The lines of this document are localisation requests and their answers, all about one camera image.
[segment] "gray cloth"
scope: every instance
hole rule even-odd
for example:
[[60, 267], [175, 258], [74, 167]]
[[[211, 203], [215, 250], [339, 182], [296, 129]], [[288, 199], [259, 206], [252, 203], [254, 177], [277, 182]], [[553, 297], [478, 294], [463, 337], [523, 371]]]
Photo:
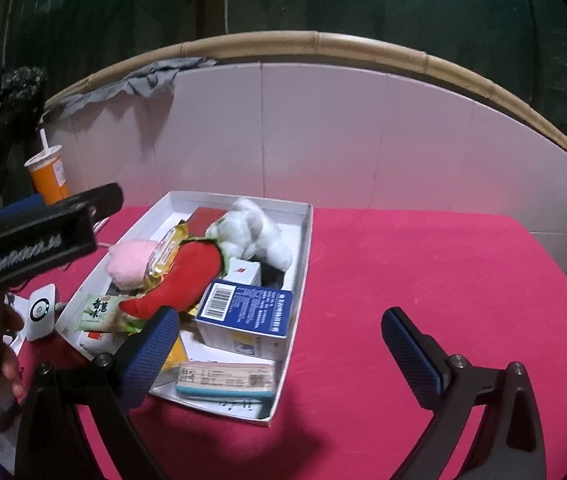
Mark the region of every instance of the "gray cloth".
[[103, 85], [92, 92], [73, 94], [63, 98], [46, 112], [46, 120], [65, 119], [81, 110], [88, 103], [107, 101], [119, 92], [126, 92], [128, 95], [141, 95], [145, 98], [151, 97], [160, 89], [167, 89], [172, 92], [172, 81], [178, 72], [192, 68], [213, 66], [216, 63], [214, 59], [205, 57], [177, 57], [175, 59], [155, 61], [129, 73], [119, 81]]

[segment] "red book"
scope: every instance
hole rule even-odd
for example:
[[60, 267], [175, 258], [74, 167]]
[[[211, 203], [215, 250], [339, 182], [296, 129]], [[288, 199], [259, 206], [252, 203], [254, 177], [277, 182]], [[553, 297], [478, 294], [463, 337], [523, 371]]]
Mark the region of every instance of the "red book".
[[226, 213], [227, 210], [225, 209], [198, 207], [186, 221], [188, 224], [188, 235], [193, 237], [206, 236], [206, 229]]

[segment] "white plush toy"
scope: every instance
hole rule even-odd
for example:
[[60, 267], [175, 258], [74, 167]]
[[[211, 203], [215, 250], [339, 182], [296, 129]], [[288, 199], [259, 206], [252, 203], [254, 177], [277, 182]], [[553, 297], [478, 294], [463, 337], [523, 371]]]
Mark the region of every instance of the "white plush toy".
[[227, 258], [255, 259], [286, 272], [292, 252], [284, 243], [281, 229], [261, 208], [247, 198], [238, 199], [232, 209], [206, 230], [217, 238]]

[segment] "dark green wall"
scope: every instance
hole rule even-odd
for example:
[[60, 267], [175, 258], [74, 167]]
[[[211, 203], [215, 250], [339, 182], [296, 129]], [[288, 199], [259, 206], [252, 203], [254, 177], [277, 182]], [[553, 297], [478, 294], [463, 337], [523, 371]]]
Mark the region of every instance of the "dark green wall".
[[567, 135], [561, 0], [0, 0], [0, 64], [47, 67], [52, 95], [161, 46], [284, 29], [343, 32], [442, 57], [510, 90]]

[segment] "stuffed toy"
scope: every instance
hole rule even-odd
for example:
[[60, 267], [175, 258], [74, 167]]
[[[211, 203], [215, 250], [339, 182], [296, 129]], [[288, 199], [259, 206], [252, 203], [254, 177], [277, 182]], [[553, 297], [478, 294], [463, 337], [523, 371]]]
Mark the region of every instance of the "stuffed toy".
[[286, 272], [292, 265], [292, 251], [282, 239], [279, 226], [247, 198], [238, 199], [232, 209], [206, 230], [216, 238], [226, 258], [254, 258]]
[[119, 290], [134, 290], [144, 284], [144, 274], [157, 242], [152, 240], [126, 240], [108, 249], [110, 261], [106, 272]]
[[162, 305], [183, 312], [201, 299], [223, 268], [222, 254], [214, 242], [185, 240], [163, 281], [141, 297], [122, 301], [119, 309], [139, 319], [150, 319]]

